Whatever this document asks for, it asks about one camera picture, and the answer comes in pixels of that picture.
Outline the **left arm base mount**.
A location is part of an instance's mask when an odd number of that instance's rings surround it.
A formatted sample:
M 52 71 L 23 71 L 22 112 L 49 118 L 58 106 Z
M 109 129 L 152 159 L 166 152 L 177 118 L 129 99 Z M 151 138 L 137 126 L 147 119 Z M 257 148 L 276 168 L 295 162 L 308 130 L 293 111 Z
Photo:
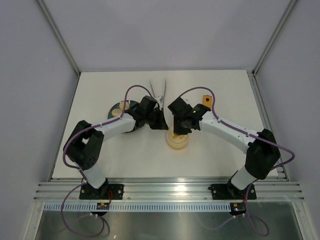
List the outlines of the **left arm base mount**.
M 99 188 L 94 188 L 89 183 L 83 184 L 80 189 L 80 200 L 122 200 L 124 184 L 109 183 L 108 179 Z

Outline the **metal serving tongs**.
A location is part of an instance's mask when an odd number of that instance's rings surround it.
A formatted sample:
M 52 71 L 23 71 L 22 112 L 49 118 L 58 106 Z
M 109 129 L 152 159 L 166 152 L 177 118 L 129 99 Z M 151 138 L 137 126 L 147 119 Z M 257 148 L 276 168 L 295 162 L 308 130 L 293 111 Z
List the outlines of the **metal serving tongs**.
M 150 85 L 150 89 L 151 89 L 151 96 L 155 99 L 156 96 L 164 96 L 164 100 L 165 100 L 165 97 L 166 97 L 166 92 L 167 92 L 167 78 L 165 77 L 164 79 L 161 80 L 161 86 L 162 86 L 162 91 L 160 93 L 160 95 L 156 95 L 155 93 L 155 88 L 154 88 L 154 83 L 153 83 L 153 79 L 150 78 L 149 79 L 149 85 Z M 164 108 L 164 103 L 163 104 L 159 104 L 159 107 L 161 109 Z

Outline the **blue ceramic plate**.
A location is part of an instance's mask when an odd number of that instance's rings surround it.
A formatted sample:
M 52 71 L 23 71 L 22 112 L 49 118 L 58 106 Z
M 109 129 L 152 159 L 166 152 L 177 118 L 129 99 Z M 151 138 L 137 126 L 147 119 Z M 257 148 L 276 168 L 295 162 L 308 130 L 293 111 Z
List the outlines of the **blue ceramic plate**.
M 132 117 L 131 115 L 129 115 L 128 113 L 126 113 L 127 110 L 135 110 L 136 107 L 138 106 L 138 102 L 137 101 L 134 101 L 134 100 L 126 100 L 126 104 L 124 101 L 120 101 L 118 103 L 116 103 L 115 105 L 113 105 L 111 107 L 111 109 L 109 110 L 108 114 L 107 114 L 107 119 L 112 119 L 112 118 L 116 118 L 116 117 L 119 117 L 123 111 L 123 109 L 125 110 L 124 112 L 124 116 L 122 118 L 126 118 L 126 119 L 129 119 L 129 117 Z M 138 131 L 139 128 L 134 125 L 133 129 L 130 130 L 130 131 L 127 131 L 125 132 L 126 134 L 127 133 L 133 133 L 133 132 L 136 132 Z

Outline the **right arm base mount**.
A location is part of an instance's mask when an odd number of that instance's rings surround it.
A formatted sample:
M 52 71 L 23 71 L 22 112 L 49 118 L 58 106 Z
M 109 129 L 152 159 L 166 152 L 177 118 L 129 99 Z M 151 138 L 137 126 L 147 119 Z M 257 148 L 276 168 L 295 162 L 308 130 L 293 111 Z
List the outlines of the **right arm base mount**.
M 213 183 L 207 188 L 211 192 L 213 200 L 256 200 L 255 186 L 251 183 L 243 190 L 232 185 L 229 180 L 226 183 Z

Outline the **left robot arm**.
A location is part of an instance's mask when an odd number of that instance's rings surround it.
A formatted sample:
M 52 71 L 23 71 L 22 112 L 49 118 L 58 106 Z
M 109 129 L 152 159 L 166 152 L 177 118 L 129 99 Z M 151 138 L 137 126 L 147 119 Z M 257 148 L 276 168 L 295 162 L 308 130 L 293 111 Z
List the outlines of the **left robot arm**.
M 79 168 L 95 198 L 103 199 L 108 194 L 108 180 L 97 164 L 104 141 L 134 132 L 144 125 L 152 130 L 167 131 L 164 98 L 163 95 L 156 98 L 146 95 L 139 103 L 125 110 L 123 116 L 113 117 L 96 127 L 85 120 L 77 123 L 63 147 L 63 154 Z

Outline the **aluminium frame rail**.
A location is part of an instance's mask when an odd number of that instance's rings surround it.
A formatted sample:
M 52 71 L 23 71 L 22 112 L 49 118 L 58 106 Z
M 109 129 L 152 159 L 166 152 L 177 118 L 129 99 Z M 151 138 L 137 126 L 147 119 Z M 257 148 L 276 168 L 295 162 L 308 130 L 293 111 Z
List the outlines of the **aluminium frame rail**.
M 123 202 L 211 202 L 209 186 L 221 178 L 110 178 L 112 184 L 123 184 Z M 80 190 L 73 188 L 80 179 L 58 179 L 40 182 L 35 202 L 60 202 L 67 194 L 69 201 L 79 200 Z M 256 199 L 260 202 L 303 202 L 301 186 L 295 181 L 267 179 L 254 184 Z

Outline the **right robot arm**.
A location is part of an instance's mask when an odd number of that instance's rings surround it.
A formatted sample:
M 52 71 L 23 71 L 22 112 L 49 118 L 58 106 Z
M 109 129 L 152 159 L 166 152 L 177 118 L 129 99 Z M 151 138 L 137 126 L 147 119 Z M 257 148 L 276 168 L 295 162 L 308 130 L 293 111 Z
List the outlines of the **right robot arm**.
M 173 102 L 168 109 L 174 118 L 176 135 L 203 131 L 227 141 L 245 154 L 244 166 L 227 183 L 226 190 L 232 198 L 239 198 L 255 180 L 264 180 L 281 156 L 273 133 L 267 129 L 256 132 L 235 127 L 200 103 L 191 107 L 185 102 Z

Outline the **plain steamed bun left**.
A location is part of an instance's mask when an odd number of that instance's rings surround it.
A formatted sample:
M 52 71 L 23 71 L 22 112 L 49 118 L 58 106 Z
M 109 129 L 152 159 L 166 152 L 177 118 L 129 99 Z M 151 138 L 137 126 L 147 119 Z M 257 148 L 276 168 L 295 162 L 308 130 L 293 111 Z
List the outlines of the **plain steamed bun left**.
M 122 109 L 120 109 L 120 108 L 115 108 L 115 109 L 113 109 L 113 110 L 111 111 L 111 115 L 112 115 L 113 117 L 118 117 L 118 116 L 120 116 L 120 115 L 122 114 L 122 112 L 123 112 Z

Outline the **yellow rectangular cutlery case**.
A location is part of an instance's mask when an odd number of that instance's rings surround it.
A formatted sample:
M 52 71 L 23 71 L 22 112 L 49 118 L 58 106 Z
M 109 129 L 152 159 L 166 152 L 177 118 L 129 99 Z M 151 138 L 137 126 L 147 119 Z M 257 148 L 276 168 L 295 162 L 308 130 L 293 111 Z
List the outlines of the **yellow rectangular cutlery case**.
M 202 105 L 212 109 L 213 97 L 211 95 L 203 95 L 203 97 L 202 97 Z

